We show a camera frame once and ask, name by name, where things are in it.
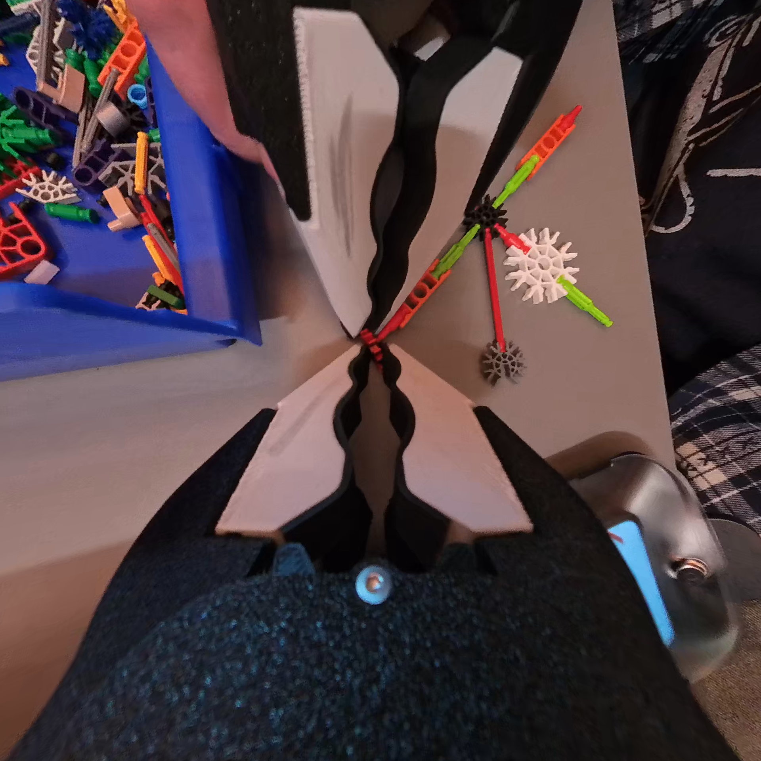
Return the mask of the blue plastic bin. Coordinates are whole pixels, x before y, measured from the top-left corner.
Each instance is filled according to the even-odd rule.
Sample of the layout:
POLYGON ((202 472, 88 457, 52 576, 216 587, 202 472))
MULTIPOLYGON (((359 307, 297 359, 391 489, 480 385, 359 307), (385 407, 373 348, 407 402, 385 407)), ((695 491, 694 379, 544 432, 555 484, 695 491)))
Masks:
POLYGON ((127 304, 136 264, 116 252, 68 265, 62 284, 2 284, 2 381, 261 342, 244 221, 242 166, 208 130, 147 41, 187 314, 127 304))

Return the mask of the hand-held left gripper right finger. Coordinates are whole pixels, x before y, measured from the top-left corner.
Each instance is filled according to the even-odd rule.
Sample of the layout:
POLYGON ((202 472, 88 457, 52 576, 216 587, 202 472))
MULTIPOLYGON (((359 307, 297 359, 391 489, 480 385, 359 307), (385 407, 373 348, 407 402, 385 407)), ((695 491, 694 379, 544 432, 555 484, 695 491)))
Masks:
POLYGON ((531 532, 476 405, 399 346, 384 348, 384 382, 399 439, 384 513, 389 557, 438 559, 449 544, 531 532))

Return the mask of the long red plastic rod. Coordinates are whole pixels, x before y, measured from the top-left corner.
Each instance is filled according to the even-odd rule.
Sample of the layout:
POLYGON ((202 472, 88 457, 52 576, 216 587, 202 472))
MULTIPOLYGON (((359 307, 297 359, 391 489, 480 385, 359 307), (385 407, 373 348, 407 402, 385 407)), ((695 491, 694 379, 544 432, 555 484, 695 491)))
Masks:
POLYGON ((505 340, 503 322, 501 316, 501 307, 499 300, 499 284, 497 279, 497 272, 495 266, 494 251, 492 245, 491 229, 484 229, 484 251, 487 267, 487 275, 489 281, 489 298, 491 304, 491 314, 493 318, 495 340, 501 353, 506 351, 507 342, 505 340))

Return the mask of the small red toothed connector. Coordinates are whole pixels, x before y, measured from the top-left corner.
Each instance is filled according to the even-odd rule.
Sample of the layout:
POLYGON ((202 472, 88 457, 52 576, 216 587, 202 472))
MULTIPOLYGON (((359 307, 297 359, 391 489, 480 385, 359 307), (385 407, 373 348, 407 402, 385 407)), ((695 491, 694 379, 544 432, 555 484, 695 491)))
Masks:
POLYGON ((384 344, 369 329, 363 329, 358 334, 358 336, 360 340, 362 341, 362 343, 364 344, 364 346, 370 352, 377 370, 382 374, 384 371, 384 361, 385 361, 384 344))

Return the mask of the dark printed t-shirt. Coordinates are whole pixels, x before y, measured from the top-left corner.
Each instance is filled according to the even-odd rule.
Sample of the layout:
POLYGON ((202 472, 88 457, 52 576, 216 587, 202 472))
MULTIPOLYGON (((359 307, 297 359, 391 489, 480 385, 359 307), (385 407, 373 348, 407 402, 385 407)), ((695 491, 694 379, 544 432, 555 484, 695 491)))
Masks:
POLYGON ((612 5, 671 395, 759 344, 760 2, 612 5))

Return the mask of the pile of colourful toy pieces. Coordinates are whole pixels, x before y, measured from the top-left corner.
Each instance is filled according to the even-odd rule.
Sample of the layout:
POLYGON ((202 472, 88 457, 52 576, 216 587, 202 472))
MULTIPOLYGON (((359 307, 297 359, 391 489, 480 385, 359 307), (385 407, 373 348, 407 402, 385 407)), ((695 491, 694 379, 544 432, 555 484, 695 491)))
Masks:
POLYGON ((147 42, 127 2, 2 2, 2 284, 137 265, 123 299, 187 314, 147 42), (133 297, 132 291, 138 293, 133 297))

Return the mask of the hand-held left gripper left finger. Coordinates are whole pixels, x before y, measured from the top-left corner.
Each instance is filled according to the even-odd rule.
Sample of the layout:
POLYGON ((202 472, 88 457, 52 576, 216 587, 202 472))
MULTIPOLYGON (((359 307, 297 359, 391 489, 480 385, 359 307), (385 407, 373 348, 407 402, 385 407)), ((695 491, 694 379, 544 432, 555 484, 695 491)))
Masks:
POLYGON ((372 510, 356 483, 349 439, 361 421, 370 354, 354 346, 283 398, 215 526, 313 559, 359 559, 372 510))

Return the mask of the person's right hand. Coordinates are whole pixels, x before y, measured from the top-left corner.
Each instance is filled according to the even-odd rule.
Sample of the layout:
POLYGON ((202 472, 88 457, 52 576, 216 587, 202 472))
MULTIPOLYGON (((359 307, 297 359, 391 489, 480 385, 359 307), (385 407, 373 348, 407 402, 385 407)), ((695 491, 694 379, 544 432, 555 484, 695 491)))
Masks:
POLYGON ((282 189, 262 144, 235 125, 222 61, 205 1, 128 1, 176 90, 223 146, 260 165, 282 189))

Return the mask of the round stand base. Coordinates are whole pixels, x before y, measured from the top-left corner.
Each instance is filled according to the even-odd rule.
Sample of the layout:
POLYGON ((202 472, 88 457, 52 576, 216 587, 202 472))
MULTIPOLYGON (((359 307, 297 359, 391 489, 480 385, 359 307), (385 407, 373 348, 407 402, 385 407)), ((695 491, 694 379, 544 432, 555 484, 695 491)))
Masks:
POLYGON ((760 537, 735 520, 709 518, 721 545, 727 566, 727 580, 733 600, 760 601, 760 537))

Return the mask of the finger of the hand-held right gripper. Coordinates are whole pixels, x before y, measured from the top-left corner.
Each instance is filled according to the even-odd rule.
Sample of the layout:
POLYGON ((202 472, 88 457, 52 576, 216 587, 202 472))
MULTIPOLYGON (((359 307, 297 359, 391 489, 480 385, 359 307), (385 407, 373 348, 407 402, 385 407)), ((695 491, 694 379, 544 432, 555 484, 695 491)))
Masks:
POLYGON ((403 184, 404 100, 416 64, 348 9, 295 7, 310 214, 299 231, 351 337, 380 316, 386 231, 403 184))
POLYGON ((369 329, 387 322, 452 235, 521 66, 498 46, 443 46, 409 76, 396 136, 401 182, 382 228, 369 329))

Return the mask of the orange plastic connector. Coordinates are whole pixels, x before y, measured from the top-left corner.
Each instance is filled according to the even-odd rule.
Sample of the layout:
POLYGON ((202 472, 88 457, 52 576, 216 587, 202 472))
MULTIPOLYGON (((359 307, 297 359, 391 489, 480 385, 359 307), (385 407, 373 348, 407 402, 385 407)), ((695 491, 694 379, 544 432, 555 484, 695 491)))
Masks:
POLYGON ((451 271, 447 270, 440 275, 435 275, 434 269, 433 267, 424 273, 423 277, 404 300, 400 308, 403 315, 403 324, 411 320, 412 316, 422 308, 423 304, 430 299, 432 294, 451 274, 451 271))
POLYGON ((531 179, 535 176, 539 169, 547 162, 547 159, 566 139, 566 135, 575 129, 575 119, 575 117, 571 117, 570 115, 560 115, 552 126, 544 132, 534 146, 520 159, 515 169, 520 171, 525 164, 530 163, 535 159, 536 161, 533 164, 532 170, 528 173, 527 178, 531 179))

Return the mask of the black hub connector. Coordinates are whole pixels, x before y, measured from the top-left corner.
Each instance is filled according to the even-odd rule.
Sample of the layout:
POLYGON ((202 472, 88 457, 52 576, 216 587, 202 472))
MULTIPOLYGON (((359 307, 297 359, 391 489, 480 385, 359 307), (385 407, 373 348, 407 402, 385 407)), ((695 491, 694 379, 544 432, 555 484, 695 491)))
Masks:
POLYGON ((471 207, 463 215, 462 226, 466 231, 472 228, 478 228, 478 233, 483 233, 487 229, 495 226, 505 227, 508 222, 507 214, 501 204, 495 204, 495 200, 486 194, 482 201, 471 207))

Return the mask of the white snowflake connector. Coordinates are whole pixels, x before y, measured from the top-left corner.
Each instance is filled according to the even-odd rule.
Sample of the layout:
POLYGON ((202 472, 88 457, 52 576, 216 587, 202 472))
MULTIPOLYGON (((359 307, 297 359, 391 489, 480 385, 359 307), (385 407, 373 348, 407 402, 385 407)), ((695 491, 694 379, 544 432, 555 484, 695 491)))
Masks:
POLYGON ((506 248, 503 261, 507 272, 504 279, 511 291, 519 291, 522 301, 532 305, 551 304, 568 296, 570 286, 577 284, 574 266, 577 253, 571 243, 560 243, 559 232, 548 228, 531 228, 518 235, 522 247, 512 244, 506 248))

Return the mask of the green plastic rod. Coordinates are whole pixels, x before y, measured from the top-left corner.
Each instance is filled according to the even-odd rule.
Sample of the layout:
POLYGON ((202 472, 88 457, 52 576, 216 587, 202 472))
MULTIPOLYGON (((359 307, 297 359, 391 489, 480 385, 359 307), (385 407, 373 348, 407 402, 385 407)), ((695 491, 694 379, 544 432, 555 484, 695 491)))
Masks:
POLYGON ((443 255, 432 270, 432 277, 435 281, 440 281, 453 268, 461 258, 467 246, 481 230, 482 227, 480 224, 474 224, 458 242, 452 245, 449 251, 443 255))
POLYGON ((536 153, 528 157, 508 180, 502 192, 494 199, 491 204, 492 208, 497 209, 501 207, 508 197, 513 195, 524 182, 528 181, 534 175, 540 161, 541 159, 536 153))
POLYGON ((600 310, 590 297, 585 295, 585 293, 576 285, 567 280, 566 277, 560 275, 557 279, 557 283, 565 291, 566 299, 577 309, 590 315, 604 327, 612 327, 614 325, 613 320, 600 310))

